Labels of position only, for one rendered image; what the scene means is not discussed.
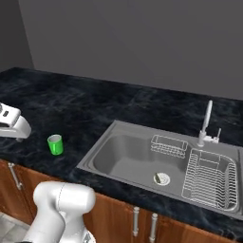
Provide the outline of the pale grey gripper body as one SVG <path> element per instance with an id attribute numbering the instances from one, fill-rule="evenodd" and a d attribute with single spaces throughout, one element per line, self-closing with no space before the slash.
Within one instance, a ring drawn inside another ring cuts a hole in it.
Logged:
<path id="1" fill-rule="evenodd" d="M 28 121 L 20 116 L 13 127 L 0 127 L 0 137 L 27 139 L 31 133 L 31 127 Z"/>

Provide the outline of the grey steel sink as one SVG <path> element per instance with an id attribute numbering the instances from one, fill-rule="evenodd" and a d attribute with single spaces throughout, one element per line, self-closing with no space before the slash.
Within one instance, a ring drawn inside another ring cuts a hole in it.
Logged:
<path id="1" fill-rule="evenodd" d="M 154 135 L 187 141 L 188 147 L 185 158 L 180 159 L 152 151 L 151 139 Z M 112 178 L 153 193 L 243 220 L 243 148 L 221 142 L 206 142 L 203 147 L 199 147 L 197 141 L 198 139 L 195 137 L 123 121 L 114 121 L 87 152 L 77 167 L 106 178 Z M 224 212 L 181 196 L 188 159 L 192 149 L 220 154 L 235 161 L 238 180 L 238 207 L 234 212 Z M 156 184 L 154 181 L 155 173 L 167 174 L 170 177 L 170 183 L 166 186 Z"/>

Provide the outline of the round sink drain strainer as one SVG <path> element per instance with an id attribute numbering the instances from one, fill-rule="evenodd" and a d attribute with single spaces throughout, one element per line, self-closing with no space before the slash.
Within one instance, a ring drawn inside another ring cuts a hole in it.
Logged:
<path id="1" fill-rule="evenodd" d="M 160 186 L 166 186 L 170 183 L 170 177 L 164 173 L 155 173 L 154 181 Z"/>

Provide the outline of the green mug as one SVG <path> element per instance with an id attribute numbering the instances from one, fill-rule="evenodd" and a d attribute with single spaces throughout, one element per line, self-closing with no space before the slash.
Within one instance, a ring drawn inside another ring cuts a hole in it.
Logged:
<path id="1" fill-rule="evenodd" d="M 64 152 L 63 139 L 61 135 L 54 134 L 47 138 L 47 144 L 50 153 L 54 156 L 59 156 Z"/>

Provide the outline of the silver tap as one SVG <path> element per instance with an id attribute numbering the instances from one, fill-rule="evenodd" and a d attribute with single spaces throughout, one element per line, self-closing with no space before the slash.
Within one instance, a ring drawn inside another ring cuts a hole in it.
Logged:
<path id="1" fill-rule="evenodd" d="M 218 128 L 218 132 L 217 132 L 217 135 L 215 137 L 208 136 L 207 132 L 206 132 L 206 129 L 207 129 L 209 122 L 210 122 L 212 109 L 213 109 L 213 101 L 209 100 L 208 105 L 207 105 L 207 109 L 206 109 L 206 113 L 205 113 L 205 117 L 204 117 L 204 121 L 203 121 L 203 124 L 202 124 L 202 128 L 199 131 L 199 135 L 198 135 L 197 145 L 199 147 L 203 147 L 206 142 L 219 143 L 221 128 Z"/>

